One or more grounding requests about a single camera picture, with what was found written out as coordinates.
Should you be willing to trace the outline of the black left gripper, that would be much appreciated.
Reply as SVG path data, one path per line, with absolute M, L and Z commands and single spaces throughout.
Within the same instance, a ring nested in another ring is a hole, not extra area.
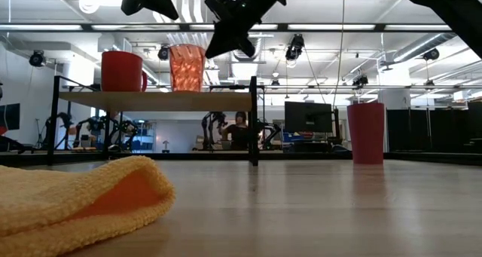
M 127 16 L 133 15 L 143 8 L 157 12 L 171 20 L 179 18 L 172 0 L 122 0 L 120 7 Z

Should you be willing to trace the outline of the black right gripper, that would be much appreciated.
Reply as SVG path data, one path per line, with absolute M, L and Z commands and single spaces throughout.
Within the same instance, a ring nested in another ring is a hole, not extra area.
M 232 50 L 241 50 L 247 57 L 255 55 L 255 47 L 247 33 L 255 24 L 261 24 L 261 18 L 279 2 L 286 6 L 286 0 L 236 0 L 231 10 L 231 18 L 225 24 L 216 23 L 214 33 L 205 56 L 208 59 Z

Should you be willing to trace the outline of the orange faceted glass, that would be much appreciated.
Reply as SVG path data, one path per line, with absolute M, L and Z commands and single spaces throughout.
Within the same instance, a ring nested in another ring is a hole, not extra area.
M 200 92 L 203 86 L 205 50 L 194 44 L 177 44 L 169 49 L 171 88 L 174 92 Z

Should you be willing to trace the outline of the red plastic mug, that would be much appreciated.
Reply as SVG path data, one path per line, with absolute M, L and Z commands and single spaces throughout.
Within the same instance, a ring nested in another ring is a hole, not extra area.
M 142 70 L 143 59 L 125 51 L 106 51 L 102 54 L 102 92 L 145 92 L 148 76 Z

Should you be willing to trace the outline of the tall pink plastic cup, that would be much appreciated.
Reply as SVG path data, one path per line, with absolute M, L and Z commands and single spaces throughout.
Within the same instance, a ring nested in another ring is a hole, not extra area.
M 347 107 L 352 159 L 355 164 L 383 163 L 384 115 L 384 105 L 378 102 Z

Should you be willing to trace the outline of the person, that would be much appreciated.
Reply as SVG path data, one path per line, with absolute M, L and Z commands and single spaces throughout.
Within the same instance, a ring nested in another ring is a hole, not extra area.
M 241 151 L 249 147 L 249 129 L 246 119 L 247 116 L 245 112 L 237 112 L 235 115 L 235 123 L 221 131 L 223 140 L 227 140 L 228 136 L 231 137 L 230 148 L 232 150 Z

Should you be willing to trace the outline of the black computer monitor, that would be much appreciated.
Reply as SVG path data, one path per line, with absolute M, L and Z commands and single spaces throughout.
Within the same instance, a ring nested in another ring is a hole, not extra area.
M 289 133 L 332 133 L 330 104 L 285 102 L 285 131 Z

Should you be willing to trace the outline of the black room partition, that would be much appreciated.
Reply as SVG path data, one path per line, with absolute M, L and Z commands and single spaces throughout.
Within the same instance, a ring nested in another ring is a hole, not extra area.
M 391 152 L 482 154 L 482 102 L 467 109 L 390 109 L 386 118 Z

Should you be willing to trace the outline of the yellow microfibre cloth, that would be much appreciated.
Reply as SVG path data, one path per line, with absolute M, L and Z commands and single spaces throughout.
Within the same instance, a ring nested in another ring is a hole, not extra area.
M 56 257 L 128 234 L 174 201 L 172 183 L 145 156 L 82 173 L 0 166 L 0 257 Z

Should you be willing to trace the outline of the black station frame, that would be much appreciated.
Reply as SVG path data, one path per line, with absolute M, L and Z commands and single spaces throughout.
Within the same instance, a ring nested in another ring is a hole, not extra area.
M 251 32 L 339 32 L 344 35 L 346 33 L 357 32 L 415 32 L 415 33 L 435 33 L 442 35 L 449 33 L 450 27 L 443 24 L 422 24 L 413 23 L 403 24 L 384 24 L 384 23 L 261 23 L 247 25 L 241 23 L 0 23 L 0 32 L 211 32 L 213 34 L 210 45 L 214 47 L 217 54 L 224 54 L 231 50 L 245 50 L 246 53 L 254 52 L 254 47 L 247 42 L 249 33 Z M 104 102 L 102 107 L 107 112 L 140 112 L 140 111 L 157 111 L 157 112 L 173 112 L 179 110 L 181 112 L 204 112 L 204 111 L 227 111 L 237 110 L 248 112 L 251 122 L 257 119 L 257 98 L 258 90 L 261 86 L 257 83 L 257 78 L 252 77 L 250 83 L 246 85 L 247 94 L 241 94 L 241 85 L 227 85 L 225 92 L 222 93 L 220 85 L 210 86 L 208 93 L 188 93 L 188 94 L 168 94 L 162 93 L 151 95 L 147 98 L 140 98 L 138 105 L 135 106 L 132 99 L 121 96 L 120 99 L 114 98 L 114 93 L 106 93 L 94 91 L 93 93 L 62 93 L 59 90 L 61 76 L 54 78 L 53 84 L 53 106 L 51 113 L 55 115 L 58 110 L 57 103 L 59 99 L 69 102 L 76 102 L 85 106 L 100 108 L 100 103 Z

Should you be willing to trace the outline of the wooden shelf with black frame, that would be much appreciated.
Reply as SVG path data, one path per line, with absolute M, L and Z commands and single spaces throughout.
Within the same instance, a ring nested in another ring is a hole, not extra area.
M 248 93 L 236 93 L 240 85 L 229 86 L 228 92 L 61 92 L 62 76 L 53 78 L 53 94 L 50 108 L 51 129 L 48 134 L 47 163 L 53 164 L 54 139 L 58 102 L 63 99 L 84 106 L 111 112 L 246 112 L 249 120 L 248 161 L 256 167 L 259 162 L 258 139 L 258 85 L 251 77 L 246 87 Z

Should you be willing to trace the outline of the silver ventilation duct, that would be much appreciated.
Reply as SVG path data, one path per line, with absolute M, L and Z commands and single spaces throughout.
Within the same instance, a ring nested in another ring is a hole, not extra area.
M 423 54 L 425 52 L 437 48 L 456 36 L 457 34 L 453 32 L 439 33 L 437 35 L 424 35 L 408 46 L 394 52 L 388 60 L 381 60 L 380 65 L 389 67 L 390 65 L 404 63 L 413 58 L 423 59 Z

